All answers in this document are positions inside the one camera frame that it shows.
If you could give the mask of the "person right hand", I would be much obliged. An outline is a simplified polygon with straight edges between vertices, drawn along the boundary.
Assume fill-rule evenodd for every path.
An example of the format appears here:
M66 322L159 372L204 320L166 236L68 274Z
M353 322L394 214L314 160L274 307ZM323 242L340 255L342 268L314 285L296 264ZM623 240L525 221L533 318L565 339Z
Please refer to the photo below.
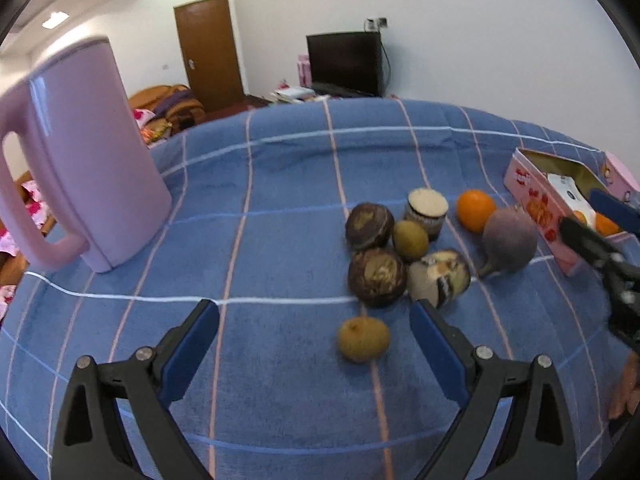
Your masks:
M633 415L637 411L640 402L639 373L639 356L636 352L630 352L608 409L609 420Z

